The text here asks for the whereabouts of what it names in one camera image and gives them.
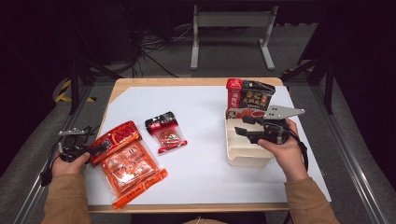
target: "brown sleeve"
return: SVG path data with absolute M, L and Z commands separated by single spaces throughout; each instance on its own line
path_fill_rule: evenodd
M 52 179 L 42 224 L 90 224 L 87 190 L 81 175 L 60 175 Z
M 294 224 L 339 223 L 326 197 L 311 178 L 285 183 Z

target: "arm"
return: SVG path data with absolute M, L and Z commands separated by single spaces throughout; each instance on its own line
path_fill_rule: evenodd
M 88 214 L 84 178 L 79 174 L 89 157 L 90 154 L 85 153 L 73 162 L 55 159 L 42 224 L 92 223 Z
M 298 134 L 296 124 L 289 119 L 287 123 Z M 305 170 L 301 150 L 295 139 L 290 138 L 283 145 L 260 139 L 258 144 L 275 155 L 285 173 L 286 195 L 294 223 L 338 223 L 329 202 Z

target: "hand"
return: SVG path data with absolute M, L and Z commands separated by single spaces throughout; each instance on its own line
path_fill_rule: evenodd
M 296 124 L 290 119 L 286 119 L 286 123 L 298 135 Z M 275 155 L 276 161 L 282 168 L 288 181 L 308 178 L 300 147 L 294 138 L 290 137 L 282 145 L 277 145 L 263 139 L 260 139 L 258 144 Z
M 90 158 L 90 153 L 86 152 L 78 157 L 75 161 L 67 162 L 63 161 L 58 157 L 59 152 L 57 152 L 56 160 L 52 164 L 52 177 L 56 177 L 59 175 L 70 175 L 70 174 L 79 174 L 81 167 L 85 164 L 85 162 Z

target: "person's left hand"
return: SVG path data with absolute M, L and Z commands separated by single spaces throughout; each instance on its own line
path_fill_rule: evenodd
M 59 175 L 79 174 L 81 167 L 90 158 L 90 153 L 86 152 L 78 157 L 75 161 L 67 162 L 57 157 L 52 164 L 52 177 Z

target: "wrapped snack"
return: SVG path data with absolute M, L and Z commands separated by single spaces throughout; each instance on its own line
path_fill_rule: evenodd
M 148 188 L 166 178 L 143 140 L 136 140 L 101 161 L 100 166 L 114 193 L 112 204 L 120 209 Z
M 187 145 L 187 140 L 184 139 L 172 112 L 169 111 L 153 119 L 148 119 L 145 124 L 151 136 L 154 136 L 160 143 L 158 153 Z
M 276 92 L 272 85 L 240 78 L 229 78 L 226 88 L 227 119 L 240 119 L 243 116 L 262 117 Z
M 142 139 L 140 132 L 137 130 L 134 122 L 129 120 L 113 128 L 107 133 L 100 136 L 90 147 L 97 147 L 102 144 L 107 145 L 107 150 L 91 156 L 91 165 L 96 166 L 100 161 L 120 150 L 134 140 Z

